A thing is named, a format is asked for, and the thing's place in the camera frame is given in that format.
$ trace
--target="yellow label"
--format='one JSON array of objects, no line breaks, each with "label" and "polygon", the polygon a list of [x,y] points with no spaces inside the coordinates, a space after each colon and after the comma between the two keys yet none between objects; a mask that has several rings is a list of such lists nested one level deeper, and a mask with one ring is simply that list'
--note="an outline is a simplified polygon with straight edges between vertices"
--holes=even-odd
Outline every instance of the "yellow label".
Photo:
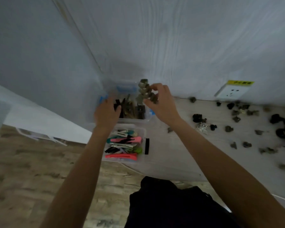
[{"label": "yellow label", "polygon": [[229,80],[227,82],[227,85],[251,86],[253,83],[254,83],[254,81],[234,81],[234,80]]}]

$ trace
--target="wall socket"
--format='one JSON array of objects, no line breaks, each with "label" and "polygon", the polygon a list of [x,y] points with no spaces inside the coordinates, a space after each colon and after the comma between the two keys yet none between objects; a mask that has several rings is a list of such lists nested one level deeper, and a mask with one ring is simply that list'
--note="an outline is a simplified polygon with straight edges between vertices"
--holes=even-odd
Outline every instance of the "wall socket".
[{"label": "wall socket", "polygon": [[250,89],[250,86],[225,84],[216,94],[218,99],[239,100],[239,98]]}]

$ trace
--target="clear plastic box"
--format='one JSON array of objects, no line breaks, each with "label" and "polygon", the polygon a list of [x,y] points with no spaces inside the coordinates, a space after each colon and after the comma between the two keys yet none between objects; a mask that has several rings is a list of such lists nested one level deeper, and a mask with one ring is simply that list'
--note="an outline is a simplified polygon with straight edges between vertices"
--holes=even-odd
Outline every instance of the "clear plastic box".
[{"label": "clear plastic box", "polygon": [[[113,94],[117,99],[127,98],[128,94],[130,94],[130,99],[136,104],[135,98],[138,96],[138,94],[140,94],[140,92],[138,91],[138,82],[112,82],[110,84],[105,84],[104,86],[105,91],[99,98],[99,104],[102,103],[102,101],[108,97],[109,93]],[[148,122],[154,115],[154,112],[146,105],[144,106],[146,108],[145,119],[120,118],[118,119],[118,122],[125,122],[129,124]]]},{"label": "clear plastic box", "polygon": [[145,128],[140,128],[140,127],[136,127],[133,124],[117,124],[113,131],[116,130],[134,130],[135,132],[137,132],[137,136],[142,138],[142,143],[141,143],[141,147],[142,147],[142,153],[137,155],[137,160],[131,160],[131,159],[124,159],[124,158],[106,158],[105,156],[107,155],[107,153],[105,153],[105,150],[107,150],[110,147],[110,144],[106,143],[105,147],[104,147],[104,152],[102,155],[102,160],[103,161],[111,161],[111,162],[122,162],[122,163],[131,163],[131,164],[139,164],[145,161],[145,150],[146,150],[146,134],[147,131]]}]

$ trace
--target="stack of claw clips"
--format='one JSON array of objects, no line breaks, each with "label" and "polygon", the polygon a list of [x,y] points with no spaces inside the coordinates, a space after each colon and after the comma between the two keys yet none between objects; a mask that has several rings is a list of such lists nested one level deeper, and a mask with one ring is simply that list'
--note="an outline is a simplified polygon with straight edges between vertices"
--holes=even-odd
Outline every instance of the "stack of claw clips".
[{"label": "stack of claw clips", "polygon": [[137,161],[142,154],[142,138],[134,130],[117,130],[107,139],[110,147],[105,150],[106,158],[122,158]]}]

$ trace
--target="wood plank flooring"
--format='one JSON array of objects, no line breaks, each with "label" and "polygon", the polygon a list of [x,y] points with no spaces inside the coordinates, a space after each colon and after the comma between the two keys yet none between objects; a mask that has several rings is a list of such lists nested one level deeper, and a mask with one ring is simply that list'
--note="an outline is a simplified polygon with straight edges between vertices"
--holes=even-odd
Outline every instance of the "wood plank flooring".
[{"label": "wood plank flooring", "polygon": [[[14,127],[0,129],[0,228],[38,227],[54,195],[80,156],[84,144],[34,141]],[[119,163],[102,162],[84,227],[124,227],[129,195],[144,176]],[[207,182],[173,181],[179,188],[198,185],[222,204]]]}]

